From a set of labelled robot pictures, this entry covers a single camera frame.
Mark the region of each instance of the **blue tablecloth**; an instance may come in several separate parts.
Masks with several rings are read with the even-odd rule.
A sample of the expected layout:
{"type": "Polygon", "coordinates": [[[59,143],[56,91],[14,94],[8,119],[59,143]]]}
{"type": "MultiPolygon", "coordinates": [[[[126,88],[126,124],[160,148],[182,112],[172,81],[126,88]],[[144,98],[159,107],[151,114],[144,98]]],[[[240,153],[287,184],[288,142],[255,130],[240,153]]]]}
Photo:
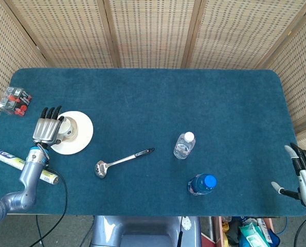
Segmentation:
{"type": "MultiPolygon", "coordinates": [[[[295,142],[278,76],[270,70],[61,69],[18,70],[11,85],[33,98],[25,117],[0,116],[0,149],[25,159],[43,107],[81,111],[94,125],[90,144],[74,155],[50,152],[50,166],[66,179],[68,214],[140,216],[297,216],[299,202],[274,191],[271,181],[296,190],[284,145],[295,142]],[[196,145],[186,160],[173,148],[182,132],[196,145]],[[146,148],[155,151],[108,170],[146,148]],[[187,182],[211,173],[217,187],[193,196],[187,182]]],[[[0,162],[0,198],[22,190],[20,171],[0,162]]],[[[39,182],[29,213],[60,214],[63,184],[39,182]]]]}

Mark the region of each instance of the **small cup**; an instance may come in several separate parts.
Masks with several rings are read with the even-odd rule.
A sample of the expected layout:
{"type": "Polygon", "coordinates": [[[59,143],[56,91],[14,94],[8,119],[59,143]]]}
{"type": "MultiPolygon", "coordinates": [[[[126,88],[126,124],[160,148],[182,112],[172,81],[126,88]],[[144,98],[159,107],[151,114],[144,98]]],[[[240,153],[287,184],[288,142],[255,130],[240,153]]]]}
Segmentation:
{"type": "Polygon", "coordinates": [[[65,117],[64,121],[60,125],[58,137],[62,142],[72,140],[77,136],[77,124],[74,119],[65,117]]]}

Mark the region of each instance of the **robotic hand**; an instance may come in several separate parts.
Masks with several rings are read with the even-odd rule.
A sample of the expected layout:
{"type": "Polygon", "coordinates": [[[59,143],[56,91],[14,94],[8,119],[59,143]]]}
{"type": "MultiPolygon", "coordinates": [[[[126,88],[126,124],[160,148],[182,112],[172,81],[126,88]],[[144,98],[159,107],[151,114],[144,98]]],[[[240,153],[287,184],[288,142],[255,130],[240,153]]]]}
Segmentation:
{"type": "MultiPolygon", "coordinates": [[[[298,192],[285,190],[281,186],[279,186],[276,182],[272,182],[272,186],[278,191],[280,194],[292,197],[296,200],[300,200],[301,204],[306,207],[306,150],[302,150],[294,143],[291,143],[290,146],[284,146],[285,150],[290,155],[290,158],[292,160],[296,175],[298,177],[299,182],[299,188],[298,192]]],[[[298,237],[298,234],[300,232],[300,229],[298,230],[295,238],[298,237]]]]}
{"type": "Polygon", "coordinates": [[[43,109],[33,134],[35,146],[30,148],[19,178],[25,188],[23,191],[9,193],[0,200],[0,221],[9,212],[29,210],[35,205],[37,184],[49,160],[48,148],[56,143],[60,125],[64,120],[63,116],[57,119],[60,108],[61,106],[57,107],[54,113],[55,108],[51,108],[47,114],[48,108],[43,109]]]}

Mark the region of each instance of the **red and black box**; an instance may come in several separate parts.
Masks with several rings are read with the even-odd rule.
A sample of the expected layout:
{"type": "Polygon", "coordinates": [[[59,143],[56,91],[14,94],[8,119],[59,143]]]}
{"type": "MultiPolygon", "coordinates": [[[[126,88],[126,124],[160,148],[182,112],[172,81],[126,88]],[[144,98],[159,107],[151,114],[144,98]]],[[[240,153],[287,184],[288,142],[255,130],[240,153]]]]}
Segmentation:
{"type": "Polygon", "coordinates": [[[0,100],[0,110],[9,115],[24,116],[30,100],[31,96],[24,89],[10,86],[0,100]]]}

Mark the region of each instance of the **water bottle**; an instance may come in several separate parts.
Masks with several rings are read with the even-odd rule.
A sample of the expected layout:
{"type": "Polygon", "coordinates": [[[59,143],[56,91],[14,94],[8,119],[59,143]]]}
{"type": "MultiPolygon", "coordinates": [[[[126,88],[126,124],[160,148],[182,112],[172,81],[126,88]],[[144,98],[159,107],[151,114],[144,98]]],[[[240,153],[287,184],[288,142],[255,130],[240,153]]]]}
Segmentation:
{"type": "Polygon", "coordinates": [[[173,150],[174,156],[181,160],[184,160],[192,151],[195,142],[196,140],[192,132],[182,133],[179,136],[177,143],[175,144],[173,150]]]}
{"type": "Polygon", "coordinates": [[[209,194],[217,185],[217,179],[210,174],[198,174],[188,182],[188,190],[195,196],[209,194]]]}

